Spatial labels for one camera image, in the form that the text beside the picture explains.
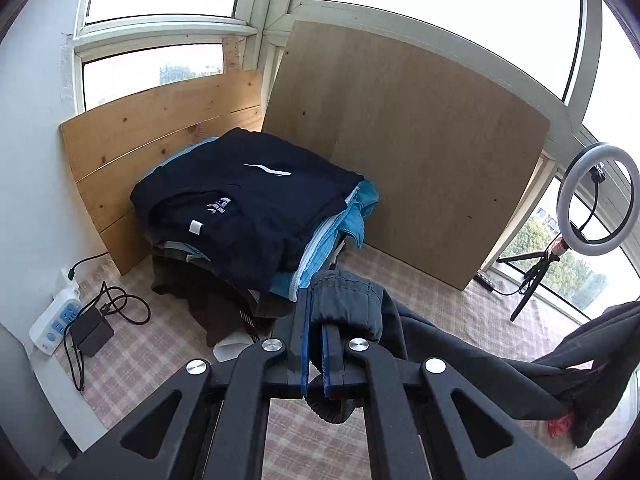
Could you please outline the dark grey garment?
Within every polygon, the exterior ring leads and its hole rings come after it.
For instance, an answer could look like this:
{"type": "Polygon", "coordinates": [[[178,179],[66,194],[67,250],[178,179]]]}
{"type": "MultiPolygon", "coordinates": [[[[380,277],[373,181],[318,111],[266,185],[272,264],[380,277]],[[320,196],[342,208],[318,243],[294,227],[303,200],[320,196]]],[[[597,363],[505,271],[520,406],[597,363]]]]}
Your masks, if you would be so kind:
{"type": "Polygon", "coordinates": [[[321,363],[321,327],[380,344],[397,359],[439,358],[506,414],[521,420],[572,415],[582,448],[615,411],[639,364],[639,305],[606,309],[533,362],[499,358],[441,330],[393,299],[383,286],[346,271],[320,271],[308,287],[309,352],[321,363]]]}

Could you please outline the cream white folded garment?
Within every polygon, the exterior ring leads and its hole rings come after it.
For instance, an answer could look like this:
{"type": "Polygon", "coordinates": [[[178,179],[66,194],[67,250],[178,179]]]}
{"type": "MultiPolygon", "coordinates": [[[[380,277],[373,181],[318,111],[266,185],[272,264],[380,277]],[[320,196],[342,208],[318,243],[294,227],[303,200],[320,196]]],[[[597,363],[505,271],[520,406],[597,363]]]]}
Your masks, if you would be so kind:
{"type": "Polygon", "coordinates": [[[213,356],[218,362],[234,360],[254,342],[254,338],[245,330],[235,330],[213,346],[213,356]]]}

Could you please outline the grey folded garment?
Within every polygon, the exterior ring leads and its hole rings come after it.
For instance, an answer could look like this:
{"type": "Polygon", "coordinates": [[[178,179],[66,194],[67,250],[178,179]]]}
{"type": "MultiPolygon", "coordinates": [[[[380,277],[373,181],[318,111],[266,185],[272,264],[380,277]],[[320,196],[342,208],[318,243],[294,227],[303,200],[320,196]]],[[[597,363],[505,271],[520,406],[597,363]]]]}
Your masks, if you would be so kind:
{"type": "Polygon", "coordinates": [[[186,300],[190,315],[206,331],[209,347],[237,330],[254,342],[295,304],[273,292],[253,292],[218,276],[205,259],[182,249],[152,247],[152,291],[186,300]]]}

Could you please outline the pink plaid bed sheet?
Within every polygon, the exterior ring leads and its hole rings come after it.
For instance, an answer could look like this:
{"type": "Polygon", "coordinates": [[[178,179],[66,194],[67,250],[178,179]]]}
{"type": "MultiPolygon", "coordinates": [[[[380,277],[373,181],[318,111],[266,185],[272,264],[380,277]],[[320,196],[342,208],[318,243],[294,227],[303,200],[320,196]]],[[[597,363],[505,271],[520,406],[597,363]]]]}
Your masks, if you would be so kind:
{"type": "MultiPolygon", "coordinates": [[[[553,350],[578,323],[534,299],[515,322],[509,320],[514,298],[490,294],[473,283],[454,289],[397,259],[366,246],[349,249],[341,268],[383,285],[390,296],[438,327],[504,358],[533,361],[553,350]]],[[[151,289],[150,260],[120,275],[105,260],[80,284],[82,299],[96,296],[102,284],[120,286],[146,304],[128,304],[124,315],[108,322],[114,336],[85,360],[85,389],[73,392],[102,424],[111,428],[140,404],[185,362],[213,359],[205,333],[186,303],[158,296],[151,289]]],[[[579,478],[593,479],[611,459],[637,414],[637,393],[629,385],[620,404],[584,448],[570,438],[552,438],[543,422],[524,428],[546,448],[576,468],[579,478]]],[[[369,456],[360,412],[341,426],[318,418],[302,400],[274,401],[270,408],[264,468],[266,479],[367,479],[369,456]]]]}

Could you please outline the pink red garment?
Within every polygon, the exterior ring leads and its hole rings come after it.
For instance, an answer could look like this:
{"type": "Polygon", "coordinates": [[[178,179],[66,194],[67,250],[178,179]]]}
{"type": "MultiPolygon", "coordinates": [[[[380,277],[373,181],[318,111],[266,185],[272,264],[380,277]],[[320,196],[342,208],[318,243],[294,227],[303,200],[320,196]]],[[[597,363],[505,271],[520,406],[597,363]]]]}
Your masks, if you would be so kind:
{"type": "Polygon", "coordinates": [[[574,422],[574,413],[568,414],[558,419],[548,420],[547,431],[551,439],[559,439],[560,437],[567,436],[572,429],[574,422]]]}

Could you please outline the black power adapter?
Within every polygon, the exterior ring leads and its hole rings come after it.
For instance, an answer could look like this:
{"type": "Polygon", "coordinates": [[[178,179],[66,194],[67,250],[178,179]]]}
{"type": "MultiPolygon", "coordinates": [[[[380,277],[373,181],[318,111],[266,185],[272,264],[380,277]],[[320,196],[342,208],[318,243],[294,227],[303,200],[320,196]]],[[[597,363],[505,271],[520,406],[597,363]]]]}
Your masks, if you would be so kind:
{"type": "Polygon", "coordinates": [[[114,336],[114,330],[104,315],[96,307],[91,307],[72,323],[70,336],[74,347],[83,356],[93,358],[114,336]]]}

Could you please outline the white power strip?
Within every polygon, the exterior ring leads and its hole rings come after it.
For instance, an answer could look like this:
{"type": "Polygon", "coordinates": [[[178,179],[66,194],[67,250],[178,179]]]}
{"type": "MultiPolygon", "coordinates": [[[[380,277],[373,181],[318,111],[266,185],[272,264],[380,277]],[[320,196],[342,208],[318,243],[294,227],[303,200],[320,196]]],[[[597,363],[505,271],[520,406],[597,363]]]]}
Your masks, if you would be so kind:
{"type": "Polygon", "coordinates": [[[79,285],[75,270],[63,268],[56,279],[55,294],[28,331],[34,346],[46,356],[52,356],[63,341],[66,327],[75,321],[81,310],[79,285]]]}

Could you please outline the black tripod stand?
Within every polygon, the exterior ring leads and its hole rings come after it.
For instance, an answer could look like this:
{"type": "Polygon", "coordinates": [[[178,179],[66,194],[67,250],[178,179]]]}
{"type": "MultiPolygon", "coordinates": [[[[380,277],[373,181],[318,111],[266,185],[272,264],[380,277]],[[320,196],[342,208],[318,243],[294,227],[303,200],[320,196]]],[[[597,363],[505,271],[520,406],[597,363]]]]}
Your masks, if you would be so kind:
{"type": "Polygon", "coordinates": [[[514,263],[536,259],[536,263],[523,275],[521,285],[516,291],[517,294],[522,295],[522,299],[510,316],[511,322],[514,322],[523,311],[528,300],[532,298],[534,292],[536,292],[536,288],[546,276],[552,263],[558,262],[562,255],[567,252],[567,249],[568,245],[566,241],[561,235],[558,235],[542,252],[530,252],[529,254],[500,257],[497,259],[498,263],[514,263]]]}

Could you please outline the light blue folded garment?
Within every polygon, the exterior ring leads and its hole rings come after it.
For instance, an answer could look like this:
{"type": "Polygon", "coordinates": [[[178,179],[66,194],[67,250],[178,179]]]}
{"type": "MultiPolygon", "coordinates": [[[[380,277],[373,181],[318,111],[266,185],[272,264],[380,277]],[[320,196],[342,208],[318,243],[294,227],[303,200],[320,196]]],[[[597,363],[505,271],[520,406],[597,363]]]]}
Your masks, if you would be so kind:
{"type": "MultiPolygon", "coordinates": [[[[142,180],[146,180],[156,170],[172,165],[175,159],[189,157],[187,154],[190,152],[217,140],[218,138],[213,136],[210,139],[184,148],[161,162],[148,172],[142,180]]],[[[346,236],[353,238],[358,248],[362,247],[364,241],[364,218],[371,214],[379,198],[380,196],[378,196],[378,191],[373,183],[368,179],[363,179],[345,198],[345,209],[318,224],[310,242],[305,247],[295,272],[278,272],[273,278],[269,291],[288,300],[295,301],[299,289],[308,287],[311,277],[316,272],[329,266],[331,261],[335,261],[336,255],[342,250],[346,236]]],[[[197,264],[207,271],[214,272],[209,258],[195,247],[186,243],[173,242],[171,240],[170,242],[157,243],[155,248],[160,252],[161,256],[197,264]]]]}

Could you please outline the navy blue folded garment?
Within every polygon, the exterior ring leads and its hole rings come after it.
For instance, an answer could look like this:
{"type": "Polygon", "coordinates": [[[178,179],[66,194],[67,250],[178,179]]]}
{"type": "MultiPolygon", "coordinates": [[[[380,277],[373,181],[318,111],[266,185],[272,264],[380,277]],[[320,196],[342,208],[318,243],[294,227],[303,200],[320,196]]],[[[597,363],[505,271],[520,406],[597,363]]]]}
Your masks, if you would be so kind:
{"type": "Polygon", "coordinates": [[[131,191],[142,226],[187,244],[225,280],[266,292],[363,177],[269,133],[234,128],[156,167],[131,191]]]}

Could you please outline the brown wooden board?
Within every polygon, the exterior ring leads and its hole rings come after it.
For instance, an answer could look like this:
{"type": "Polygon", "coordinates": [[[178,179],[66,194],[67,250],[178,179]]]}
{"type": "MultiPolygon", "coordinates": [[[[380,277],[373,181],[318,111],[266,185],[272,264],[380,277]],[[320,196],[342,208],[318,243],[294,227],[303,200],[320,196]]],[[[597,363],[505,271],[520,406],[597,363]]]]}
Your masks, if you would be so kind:
{"type": "Polygon", "coordinates": [[[465,288],[506,228],[550,122],[449,58],[374,32],[297,22],[264,128],[369,179],[369,245],[465,288]]]}

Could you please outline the light pine wood panel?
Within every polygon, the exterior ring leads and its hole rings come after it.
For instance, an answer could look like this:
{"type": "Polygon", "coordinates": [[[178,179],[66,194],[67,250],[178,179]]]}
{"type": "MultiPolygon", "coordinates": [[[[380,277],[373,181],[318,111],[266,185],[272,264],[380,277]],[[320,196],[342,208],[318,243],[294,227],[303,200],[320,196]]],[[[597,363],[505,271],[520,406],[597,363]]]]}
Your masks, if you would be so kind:
{"type": "Polygon", "coordinates": [[[78,192],[112,260],[128,273],[150,252],[129,195],[170,156],[262,126],[257,70],[164,84],[88,110],[60,130],[78,192]]]}

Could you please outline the black phone holder clamp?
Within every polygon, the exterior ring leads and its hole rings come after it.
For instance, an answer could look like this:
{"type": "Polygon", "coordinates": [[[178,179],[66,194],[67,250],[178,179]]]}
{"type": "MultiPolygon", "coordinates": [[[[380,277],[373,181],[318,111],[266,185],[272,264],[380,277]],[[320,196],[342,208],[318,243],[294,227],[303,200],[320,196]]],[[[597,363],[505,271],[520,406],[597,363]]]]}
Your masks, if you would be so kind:
{"type": "Polygon", "coordinates": [[[601,166],[593,166],[589,169],[591,181],[595,186],[599,186],[605,181],[605,171],[601,166]]]}

